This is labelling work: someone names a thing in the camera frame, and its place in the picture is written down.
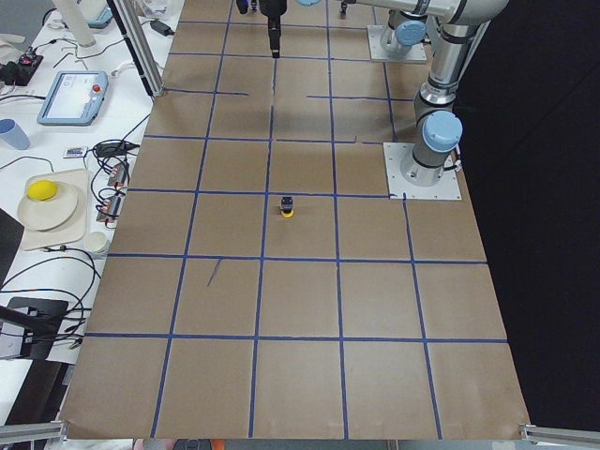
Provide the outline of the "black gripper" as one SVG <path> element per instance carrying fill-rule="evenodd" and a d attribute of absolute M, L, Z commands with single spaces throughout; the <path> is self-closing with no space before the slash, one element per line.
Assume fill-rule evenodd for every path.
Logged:
<path fill-rule="evenodd" d="M 287 0 L 261 0 L 260 12 L 267 18 L 269 46 L 273 58 L 280 57 L 281 17 L 287 11 Z"/>

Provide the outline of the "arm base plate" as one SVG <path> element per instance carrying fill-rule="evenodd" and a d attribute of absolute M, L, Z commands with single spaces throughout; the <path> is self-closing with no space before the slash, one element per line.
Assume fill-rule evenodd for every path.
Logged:
<path fill-rule="evenodd" d="M 393 200 L 460 201 L 458 176 L 450 157 L 439 168 L 426 168 L 413 159 L 414 144 L 385 142 L 383 144 L 388 196 Z"/>
<path fill-rule="evenodd" d="M 425 64 L 428 61 L 421 41 L 411 46 L 402 45 L 387 25 L 369 25 L 367 37 L 370 59 L 373 61 L 405 64 Z"/>

